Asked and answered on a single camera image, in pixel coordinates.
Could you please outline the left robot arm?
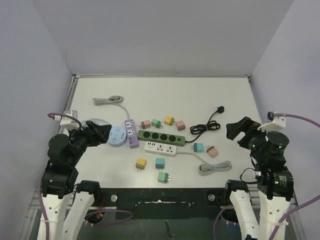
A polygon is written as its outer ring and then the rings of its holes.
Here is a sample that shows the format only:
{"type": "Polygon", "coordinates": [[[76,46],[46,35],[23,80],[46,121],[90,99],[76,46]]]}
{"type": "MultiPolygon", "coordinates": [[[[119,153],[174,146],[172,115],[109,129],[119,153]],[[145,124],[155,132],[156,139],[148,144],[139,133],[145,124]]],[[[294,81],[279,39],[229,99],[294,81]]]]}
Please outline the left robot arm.
{"type": "Polygon", "coordinates": [[[47,166],[38,187],[41,219],[39,240],[75,240],[90,206],[100,203],[97,181],[76,185],[76,165],[89,147],[106,144],[112,125],[88,120],[86,126],[57,134],[48,142],[47,166]]]}

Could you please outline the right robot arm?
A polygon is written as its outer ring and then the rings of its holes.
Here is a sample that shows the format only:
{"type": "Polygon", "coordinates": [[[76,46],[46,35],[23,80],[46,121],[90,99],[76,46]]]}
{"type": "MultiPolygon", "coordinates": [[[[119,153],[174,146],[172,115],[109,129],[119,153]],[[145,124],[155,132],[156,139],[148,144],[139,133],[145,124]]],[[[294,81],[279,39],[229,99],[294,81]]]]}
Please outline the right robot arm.
{"type": "Polygon", "coordinates": [[[228,180],[222,192],[223,200],[236,213],[244,240],[285,239],[288,212],[294,193],[294,179],[285,166],[284,151],[289,138],[280,131],[286,127],[283,116],[271,116],[270,122],[260,124],[249,117],[226,125],[226,137],[250,151],[259,197],[259,219],[254,213],[248,185],[240,180],[228,180]]]}

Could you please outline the pink charger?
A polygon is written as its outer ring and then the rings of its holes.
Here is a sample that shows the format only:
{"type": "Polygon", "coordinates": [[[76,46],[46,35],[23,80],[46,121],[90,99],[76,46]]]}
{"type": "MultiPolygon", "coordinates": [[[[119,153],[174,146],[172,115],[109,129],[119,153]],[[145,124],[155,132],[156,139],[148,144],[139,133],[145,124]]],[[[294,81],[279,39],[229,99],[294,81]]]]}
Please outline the pink charger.
{"type": "Polygon", "coordinates": [[[176,121],[175,126],[178,131],[184,131],[186,129],[186,125],[183,120],[176,121]]]}
{"type": "Polygon", "coordinates": [[[142,129],[147,129],[147,128],[150,128],[151,125],[152,124],[151,124],[150,120],[144,120],[140,123],[139,127],[142,129]]]}
{"type": "Polygon", "coordinates": [[[206,153],[211,157],[211,158],[214,158],[216,155],[218,155],[218,150],[214,147],[214,146],[211,146],[211,145],[208,145],[207,146],[207,149],[206,149],[206,153]]]}

